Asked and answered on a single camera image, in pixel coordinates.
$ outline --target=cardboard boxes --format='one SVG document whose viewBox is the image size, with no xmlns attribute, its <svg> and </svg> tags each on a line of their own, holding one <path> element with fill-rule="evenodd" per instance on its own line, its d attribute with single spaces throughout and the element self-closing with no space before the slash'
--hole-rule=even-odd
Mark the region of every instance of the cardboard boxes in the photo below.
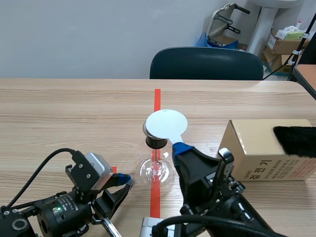
<svg viewBox="0 0 316 237">
<path fill-rule="evenodd" d="M 290 55 L 277 55 L 272 54 L 270 50 L 265 48 L 263 51 L 264 55 L 264 65 L 268 68 L 268 70 L 273 72 L 277 68 L 279 68 L 281 65 L 283 65 L 286 60 L 289 58 Z M 282 67 L 278 71 L 275 72 L 274 75 L 276 76 L 287 76 L 289 72 L 291 71 L 292 63 L 288 63 L 286 66 Z"/>
<path fill-rule="evenodd" d="M 271 51 L 272 54 L 285 54 L 289 55 L 294 50 L 297 49 L 298 45 L 300 44 L 301 39 L 295 40 L 281 40 L 275 37 L 273 33 L 270 33 L 267 42 L 267 48 Z M 306 40 L 303 44 L 303 49 L 306 48 L 309 41 Z"/>
<path fill-rule="evenodd" d="M 290 54 L 294 50 L 297 50 L 301 39 L 295 40 L 281 40 L 278 39 L 273 33 L 270 33 L 267 46 L 263 51 L 263 65 L 267 67 L 267 70 L 271 73 L 286 62 Z M 303 44 L 303 50 L 308 45 L 309 41 L 306 40 Z M 287 64 L 274 73 L 275 76 L 288 76 L 291 70 L 292 64 Z"/>
<path fill-rule="evenodd" d="M 316 158 L 289 156 L 276 139 L 276 126 L 311 126 L 306 119 L 233 119 L 220 149 L 235 158 L 232 176 L 237 181 L 306 180 L 316 171 Z"/>
</svg>

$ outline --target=black office chair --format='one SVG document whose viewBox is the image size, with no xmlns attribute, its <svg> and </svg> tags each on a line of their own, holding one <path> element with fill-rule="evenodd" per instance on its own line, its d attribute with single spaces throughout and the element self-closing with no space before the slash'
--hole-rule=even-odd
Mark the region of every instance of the black office chair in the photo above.
<svg viewBox="0 0 316 237">
<path fill-rule="evenodd" d="M 167 48 L 157 53 L 150 79 L 262 80 L 260 59 L 243 51 L 206 48 Z"/>
</svg>

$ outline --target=clear glass bulb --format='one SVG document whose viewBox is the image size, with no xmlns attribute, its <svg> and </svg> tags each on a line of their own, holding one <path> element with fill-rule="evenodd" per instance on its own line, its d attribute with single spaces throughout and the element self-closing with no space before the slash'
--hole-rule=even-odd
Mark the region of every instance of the clear glass bulb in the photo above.
<svg viewBox="0 0 316 237">
<path fill-rule="evenodd" d="M 174 180 L 176 172 L 170 142 L 161 149 L 152 149 L 144 141 L 138 146 L 135 159 L 135 174 L 139 185 L 159 188 L 168 186 Z"/>
</svg>

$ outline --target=white pedestal sink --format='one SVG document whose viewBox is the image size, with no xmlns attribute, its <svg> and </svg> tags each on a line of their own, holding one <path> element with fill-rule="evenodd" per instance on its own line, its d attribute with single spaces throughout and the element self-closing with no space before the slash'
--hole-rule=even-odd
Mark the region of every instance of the white pedestal sink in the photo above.
<svg viewBox="0 0 316 237">
<path fill-rule="evenodd" d="M 302 0 L 251 0 L 254 4 L 261 6 L 261 14 L 253 32 L 247 52 L 261 57 L 267 42 L 273 21 L 279 8 L 291 8 L 302 2 Z"/>
</svg>

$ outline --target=black tripod stand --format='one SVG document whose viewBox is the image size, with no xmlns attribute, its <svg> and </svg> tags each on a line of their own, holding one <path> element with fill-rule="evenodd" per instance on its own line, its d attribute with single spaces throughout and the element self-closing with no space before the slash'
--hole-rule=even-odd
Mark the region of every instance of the black tripod stand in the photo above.
<svg viewBox="0 0 316 237">
<path fill-rule="evenodd" d="M 314 17 L 313 17 L 313 19 L 312 19 L 310 25 L 308 26 L 306 32 L 304 33 L 303 38 L 302 38 L 300 44 L 299 44 L 298 47 L 297 47 L 297 50 L 294 50 L 294 51 L 291 53 L 291 55 L 288 57 L 288 59 L 285 61 L 285 63 L 284 63 L 283 65 L 281 65 L 280 67 L 278 67 L 277 69 L 275 69 L 273 72 L 271 72 L 271 73 L 270 73 L 269 75 L 267 75 L 265 78 L 263 78 L 263 80 L 266 79 L 266 78 L 268 78 L 269 76 L 271 76 L 271 75 L 274 74 L 276 71 L 278 71 L 278 70 L 280 70 L 281 68 L 283 68 L 284 66 L 286 66 L 288 63 L 292 63 L 292 67 L 291 67 L 291 70 L 290 70 L 290 72 L 289 72 L 289 76 L 288 76 L 287 80 L 290 79 L 290 77 L 291 77 L 291 75 L 292 75 L 292 72 L 293 72 L 293 68 L 294 68 L 295 65 L 297 64 L 297 60 L 298 60 L 298 57 L 299 57 L 300 54 L 301 54 L 301 50 L 302 50 L 302 48 L 303 48 L 303 45 L 304 45 L 304 43 L 305 43 L 305 41 L 306 41 L 306 38 L 307 38 L 308 35 L 310 34 L 311 28 L 313 27 L 313 24 L 315 23 L 315 21 L 316 21 L 316 13 L 315 13 L 315 15 L 314 15 Z"/>
</svg>

